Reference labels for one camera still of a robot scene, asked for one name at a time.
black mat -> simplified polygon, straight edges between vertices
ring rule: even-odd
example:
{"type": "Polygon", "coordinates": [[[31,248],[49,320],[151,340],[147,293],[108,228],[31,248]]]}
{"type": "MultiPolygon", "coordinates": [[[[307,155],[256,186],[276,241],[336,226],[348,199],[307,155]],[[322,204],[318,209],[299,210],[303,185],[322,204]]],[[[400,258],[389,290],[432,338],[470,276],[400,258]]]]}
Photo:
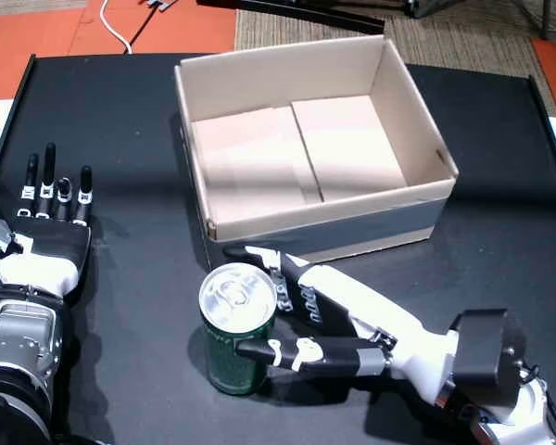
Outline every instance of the black mat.
{"type": "MultiPolygon", "coordinates": [[[[68,416],[74,433],[120,445],[460,441],[408,404],[403,385],[276,373],[259,395],[232,398],[208,384],[196,301],[206,272],[172,73],[179,58],[39,59],[6,142],[6,211],[26,158],[47,141],[58,145],[57,174],[78,183],[83,163],[95,172],[95,238],[73,310],[80,356],[60,376],[69,410],[58,402],[59,427],[68,416]]],[[[430,241],[334,265],[436,332],[466,308],[510,308],[556,400],[556,161],[529,83],[411,73],[461,178],[430,241]]]]}

robotic hand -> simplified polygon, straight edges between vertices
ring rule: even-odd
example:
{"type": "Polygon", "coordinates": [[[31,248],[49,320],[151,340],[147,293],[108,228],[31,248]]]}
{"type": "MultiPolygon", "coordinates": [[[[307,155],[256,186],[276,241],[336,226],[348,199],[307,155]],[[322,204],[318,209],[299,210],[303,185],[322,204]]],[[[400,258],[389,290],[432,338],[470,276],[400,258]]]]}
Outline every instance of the robotic hand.
{"type": "Polygon", "coordinates": [[[55,183],[56,148],[29,158],[17,216],[0,213],[0,443],[51,443],[54,375],[70,328],[65,297],[77,285],[91,240],[92,173],[82,167],[72,214],[68,178],[55,183]]]}
{"type": "Polygon", "coordinates": [[[225,254],[270,275],[280,312],[337,336],[245,340],[238,355],[299,373],[407,379],[424,401],[468,421],[481,444],[556,444],[546,382],[524,364],[524,333],[506,310],[465,311],[439,335],[333,267],[266,248],[225,254]]]}

soda can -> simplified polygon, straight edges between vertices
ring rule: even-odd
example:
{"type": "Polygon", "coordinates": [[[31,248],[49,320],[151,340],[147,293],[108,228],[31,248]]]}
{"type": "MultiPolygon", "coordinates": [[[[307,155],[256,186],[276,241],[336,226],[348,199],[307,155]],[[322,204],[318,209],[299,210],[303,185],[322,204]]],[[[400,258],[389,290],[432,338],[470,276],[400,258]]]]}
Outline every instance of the soda can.
{"type": "Polygon", "coordinates": [[[255,392],[266,378],[266,365],[238,357],[235,344],[268,338],[276,309],[276,289],[261,269],[233,262],[208,274],[199,292],[206,331],[208,379],[227,394],[255,392]]]}

open cardboard box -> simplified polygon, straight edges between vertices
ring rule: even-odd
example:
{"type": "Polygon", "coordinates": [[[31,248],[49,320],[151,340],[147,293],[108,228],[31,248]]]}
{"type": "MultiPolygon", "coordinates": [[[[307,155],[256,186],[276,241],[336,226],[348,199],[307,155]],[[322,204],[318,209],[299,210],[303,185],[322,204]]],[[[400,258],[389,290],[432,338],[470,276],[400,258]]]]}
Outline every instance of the open cardboard box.
{"type": "Polygon", "coordinates": [[[327,261],[430,236],[458,171],[390,41],[196,57],[175,76],[211,266],[230,245],[327,261]]]}

can lid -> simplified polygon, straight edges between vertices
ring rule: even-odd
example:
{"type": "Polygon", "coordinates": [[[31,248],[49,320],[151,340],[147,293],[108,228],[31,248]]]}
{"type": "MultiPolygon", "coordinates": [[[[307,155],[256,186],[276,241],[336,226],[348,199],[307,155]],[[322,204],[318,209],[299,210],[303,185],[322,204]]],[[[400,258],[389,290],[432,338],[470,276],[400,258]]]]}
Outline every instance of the can lid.
{"type": "Polygon", "coordinates": [[[218,329],[243,334],[264,325],[276,308],[272,280],[251,264],[232,262],[208,274],[200,287],[200,310],[218,329]]]}

